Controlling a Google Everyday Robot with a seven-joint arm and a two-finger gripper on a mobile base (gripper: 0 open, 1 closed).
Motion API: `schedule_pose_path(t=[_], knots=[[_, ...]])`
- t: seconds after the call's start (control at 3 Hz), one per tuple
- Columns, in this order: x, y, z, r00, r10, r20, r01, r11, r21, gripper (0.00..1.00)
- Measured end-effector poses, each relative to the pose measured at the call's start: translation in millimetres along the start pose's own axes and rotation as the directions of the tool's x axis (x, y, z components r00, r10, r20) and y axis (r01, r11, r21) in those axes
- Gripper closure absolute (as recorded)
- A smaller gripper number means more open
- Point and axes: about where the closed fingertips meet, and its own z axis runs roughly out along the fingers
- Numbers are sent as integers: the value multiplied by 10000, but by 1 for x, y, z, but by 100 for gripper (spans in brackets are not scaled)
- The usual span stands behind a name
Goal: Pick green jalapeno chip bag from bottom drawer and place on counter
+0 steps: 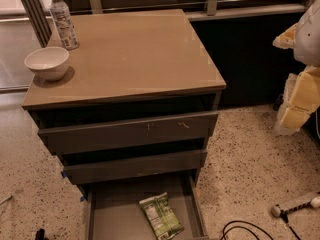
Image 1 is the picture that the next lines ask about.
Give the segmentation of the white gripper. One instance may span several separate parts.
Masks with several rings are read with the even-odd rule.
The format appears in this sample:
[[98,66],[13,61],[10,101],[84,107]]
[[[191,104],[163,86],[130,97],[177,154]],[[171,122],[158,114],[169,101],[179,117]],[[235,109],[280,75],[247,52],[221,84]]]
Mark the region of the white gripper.
[[298,75],[290,73],[284,87],[283,103],[275,123],[278,135],[293,135],[320,106],[320,0],[279,36],[272,45],[292,49],[294,58],[307,66]]

